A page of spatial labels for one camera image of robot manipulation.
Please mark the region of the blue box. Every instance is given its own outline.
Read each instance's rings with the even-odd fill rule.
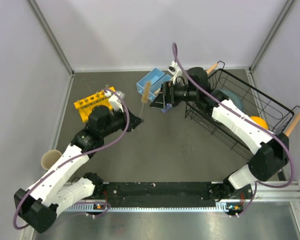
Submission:
[[[171,80],[170,75],[165,75],[163,71],[158,68],[153,69],[147,75],[145,75],[140,81],[136,84],[136,89],[138,93],[141,95],[144,94],[145,85],[147,82],[151,82],[150,93],[148,99],[152,102],[156,95],[154,94],[159,88],[161,88],[161,84],[163,82],[167,82]]]

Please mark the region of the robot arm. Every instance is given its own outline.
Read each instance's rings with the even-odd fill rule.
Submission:
[[[241,117],[211,100],[190,81],[188,85],[172,81],[162,83],[161,90],[150,107],[165,109],[167,104],[175,107],[180,102],[195,102],[203,114],[225,125],[248,146],[254,156],[245,166],[224,179],[224,194],[229,195],[256,181],[265,182],[288,164],[285,151],[269,134],[249,124],[247,120],[251,122],[253,120],[239,110],[222,91],[211,89],[208,74],[203,68],[193,67],[187,73],[200,87]],[[285,134],[280,133],[277,137],[287,147],[289,146],[289,138]]]
[[[126,127],[126,114],[122,111],[118,98],[114,95],[109,95],[109,103],[113,107],[113,112],[105,105],[99,105],[93,109],[88,117],[86,126],[74,136],[62,157],[42,178],[49,175],[52,171],[53,174],[36,187],[22,204],[18,212],[19,217],[39,233],[46,231],[65,209],[101,190],[102,187],[100,186],[102,186],[103,181],[93,173],[87,173],[71,186],[63,189],[62,187],[75,171],[94,155],[94,153],[84,153],[102,147],[106,136]],[[143,120],[134,116],[130,111],[128,114],[130,120],[127,132],[131,132]],[[66,161],[78,155],[81,156],[65,164]],[[32,189],[39,181],[31,185],[27,190],[20,188],[14,194],[16,207],[27,191]]]

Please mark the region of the cable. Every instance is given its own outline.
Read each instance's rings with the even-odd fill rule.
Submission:
[[[72,185],[72,184],[74,184],[74,180],[75,180],[75,179],[78,179],[78,180],[80,180],[80,177],[78,177],[78,176],[75,176],[75,177],[74,177],[74,178],[71,180],[71,185]]]
[[[183,66],[181,65],[179,59],[178,59],[178,47],[177,44],[174,42],[172,44],[172,52],[173,52],[173,56],[174,56],[174,61],[179,65],[180,69],[182,70],[182,72],[185,74],[185,76],[188,78],[188,80],[195,85],[201,92],[203,92],[205,95],[207,95],[209,98],[211,98],[213,101],[215,101],[217,104],[219,104],[220,106],[224,107],[225,109],[227,109],[229,112],[231,112],[232,114],[236,115],[237,117],[241,118],[242,116],[240,114],[238,114],[237,112],[233,111],[231,108],[227,107],[226,105],[224,105],[222,102],[220,102],[218,99],[216,99],[214,96],[212,96],[210,93],[208,93],[206,90],[204,90],[202,87],[200,87],[187,73],[187,71],[183,68]],[[285,188],[287,186],[289,186],[292,182],[293,179],[295,178],[295,165],[294,165],[294,160],[291,156],[291,153],[289,152],[288,148],[286,147],[286,145],[274,134],[272,134],[271,132],[269,132],[268,130],[264,129],[262,126],[259,126],[258,124],[248,120],[248,119],[244,119],[245,122],[249,123],[250,125],[256,127],[257,129],[259,129],[260,131],[263,131],[264,133],[268,134],[270,137],[272,137],[274,140],[276,140],[280,146],[283,148],[283,150],[285,151],[289,162],[290,162],[290,167],[291,167],[291,177],[289,179],[288,182],[286,182],[283,185],[279,185],[279,186],[275,186],[275,185],[269,185],[266,184],[264,182],[261,181],[257,181],[259,184],[264,185],[266,187],[269,188],[275,188],[275,189],[281,189],[281,188]]]
[[[94,202],[77,202],[75,203],[76,205],[84,205],[84,204],[99,204],[99,205],[104,205],[106,204],[107,205],[107,208],[106,210],[104,210],[103,212],[101,212],[100,214],[98,215],[93,215],[93,219],[95,218],[99,218],[99,217],[102,217],[103,215],[106,214],[106,212],[108,212],[111,208],[111,204],[108,203],[108,202],[103,202],[103,201],[94,201]],[[65,220],[63,220],[62,222],[58,223],[57,225],[53,225],[52,229],[49,229],[49,231],[46,231],[44,234],[50,234],[53,230],[55,230],[56,228],[58,228],[60,225],[64,224],[66,221],[68,221],[69,219],[73,218],[73,217],[76,217],[76,216],[83,216],[83,215],[91,215],[89,213],[83,213],[83,212],[80,212],[80,213],[76,213],[76,214],[72,214],[70,216],[68,216]]]
[[[127,132],[128,130],[128,127],[129,127],[129,122],[130,122],[130,116],[129,116],[129,110],[128,110],[128,107],[126,105],[126,103],[124,102],[124,100],[119,96],[119,94],[117,94],[115,91],[112,91],[111,89],[108,89],[106,88],[104,90],[104,92],[106,93],[107,91],[111,92],[112,94],[114,94],[118,99],[119,101],[121,101],[121,104],[124,108],[124,113],[126,115],[126,125],[125,125],[125,128],[123,130],[123,132],[121,133],[121,135],[116,139],[114,140],[113,142],[107,144],[107,145],[104,145],[102,147],[99,147],[99,148],[96,148],[96,149],[93,149],[93,150],[90,150],[90,151],[87,151],[87,152],[84,152],[82,154],[79,154],[77,156],[74,156],[74,157],[71,157],[69,160],[63,162],[62,164],[60,164],[57,168],[62,168],[65,164],[71,162],[72,160],[76,159],[76,158],[79,158],[79,157],[82,157],[82,156],[85,156],[85,155],[89,155],[89,154],[94,154],[96,152],[99,152],[101,150],[104,150],[108,147],[111,147],[112,145],[116,144],[124,135],[125,133]],[[52,170],[51,172],[49,172],[46,176],[44,176],[43,178],[41,178],[34,186],[33,188],[29,189],[26,194],[24,195],[24,197],[21,199],[21,201],[19,202],[18,206],[16,207],[15,209],[15,213],[14,213],[14,216],[13,216],[13,227],[16,229],[16,230],[22,230],[22,229],[25,229],[26,227],[29,226],[29,224],[26,224],[24,226],[18,226],[17,225],[17,217],[18,217],[18,213],[21,209],[21,206],[24,204],[25,200],[27,199],[27,197],[33,192],[33,190],[35,190],[39,185],[41,185],[48,177],[50,177],[53,173],[55,172],[55,170]]]
[[[177,80],[178,78],[181,78],[183,81],[183,84],[186,85],[185,79],[182,76],[177,76],[175,80]]]
[[[241,217],[241,216],[248,210],[248,208],[250,207],[250,205],[252,204],[253,200],[255,199],[256,193],[257,193],[257,186],[258,186],[258,184],[255,182],[255,183],[254,183],[254,192],[253,192],[253,195],[252,195],[252,197],[251,197],[249,203],[248,203],[248,204],[245,206],[245,208],[242,210],[242,212],[240,212],[240,213],[238,214],[238,217]]]

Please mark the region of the wooden stick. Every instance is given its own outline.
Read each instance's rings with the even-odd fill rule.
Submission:
[[[216,67],[218,67],[218,63],[213,64],[212,67],[206,71],[206,73],[209,75]]]
[[[161,90],[161,87],[157,91],[155,91],[153,94],[157,95],[160,92],[160,90]]]
[[[290,136],[291,132],[294,130],[298,122],[300,121],[300,113],[294,118],[288,129],[285,131],[285,135]]]

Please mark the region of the wooden dowel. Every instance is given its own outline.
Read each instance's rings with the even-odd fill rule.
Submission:
[[[294,128],[296,127],[299,121],[300,121],[300,113],[294,118],[290,126],[287,128],[287,130],[285,131],[285,135],[289,137],[291,132],[294,130]]]
[[[216,67],[218,67],[218,63],[213,64],[212,67],[206,71],[206,73],[209,75]]]

